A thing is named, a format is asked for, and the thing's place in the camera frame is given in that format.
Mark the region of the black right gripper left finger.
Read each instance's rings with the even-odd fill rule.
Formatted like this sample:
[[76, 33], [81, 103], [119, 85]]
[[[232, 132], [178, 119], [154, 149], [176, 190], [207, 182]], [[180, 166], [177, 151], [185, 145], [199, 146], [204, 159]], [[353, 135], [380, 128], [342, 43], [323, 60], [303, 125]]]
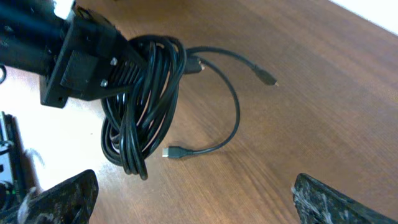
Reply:
[[1, 224], [88, 224], [99, 194], [93, 170], [85, 170], [40, 194], [32, 187], [22, 202], [1, 212]]

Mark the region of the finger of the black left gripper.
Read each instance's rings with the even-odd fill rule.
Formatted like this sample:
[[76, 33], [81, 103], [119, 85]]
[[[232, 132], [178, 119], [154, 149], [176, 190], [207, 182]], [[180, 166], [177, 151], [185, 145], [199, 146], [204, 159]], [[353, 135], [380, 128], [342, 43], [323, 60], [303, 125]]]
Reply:
[[105, 68], [106, 89], [115, 89], [132, 85], [143, 67], [138, 66], [133, 61], [120, 61], [116, 65]]

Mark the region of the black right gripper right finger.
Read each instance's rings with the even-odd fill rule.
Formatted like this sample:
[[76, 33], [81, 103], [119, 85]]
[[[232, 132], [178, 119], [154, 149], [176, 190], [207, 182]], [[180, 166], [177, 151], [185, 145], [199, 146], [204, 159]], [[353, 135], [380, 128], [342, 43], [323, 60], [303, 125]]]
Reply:
[[292, 195], [303, 224], [397, 224], [305, 173], [297, 176]]

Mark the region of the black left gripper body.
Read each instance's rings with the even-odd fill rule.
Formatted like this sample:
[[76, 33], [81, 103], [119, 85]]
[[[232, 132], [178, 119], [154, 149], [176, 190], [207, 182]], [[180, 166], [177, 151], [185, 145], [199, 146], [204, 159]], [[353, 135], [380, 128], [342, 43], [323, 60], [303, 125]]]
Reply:
[[72, 13], [55, 66], [40, 78], [45, 106], [63, 108], [68, 98], [92, 101], [127, 92], [132, 85], [106, 89], [105, 68], [125, 60], [146, 68], [142, 54], [105, 17], [81, 6]]

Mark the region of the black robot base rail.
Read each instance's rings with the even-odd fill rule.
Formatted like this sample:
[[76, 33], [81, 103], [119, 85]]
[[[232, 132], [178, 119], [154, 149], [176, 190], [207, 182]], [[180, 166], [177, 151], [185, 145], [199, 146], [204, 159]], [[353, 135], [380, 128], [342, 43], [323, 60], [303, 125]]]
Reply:
[[27, 195], [22, 149], [16, 118], [1, 112], [1, 212], [20, 204]]

